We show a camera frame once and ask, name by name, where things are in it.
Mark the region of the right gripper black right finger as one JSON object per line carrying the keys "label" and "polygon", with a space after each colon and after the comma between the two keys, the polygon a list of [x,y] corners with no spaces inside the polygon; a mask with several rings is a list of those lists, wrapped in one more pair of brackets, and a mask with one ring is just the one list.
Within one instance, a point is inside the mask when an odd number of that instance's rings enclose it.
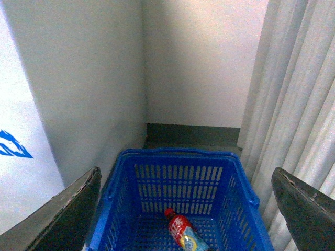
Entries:
{"label": "right gripper black right finger", "polygon": [[334,250],[334,200],[277,167],[272,188],[298,250]]}

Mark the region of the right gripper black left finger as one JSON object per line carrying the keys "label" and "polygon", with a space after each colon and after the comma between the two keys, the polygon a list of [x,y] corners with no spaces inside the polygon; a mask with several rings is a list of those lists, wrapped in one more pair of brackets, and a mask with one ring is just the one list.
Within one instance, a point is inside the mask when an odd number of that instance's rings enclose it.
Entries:
{"label": "right gripper black left finger", "polygon": [[93,167],[1,235],[1,250],[82,250],[99,200],[101,170]]}

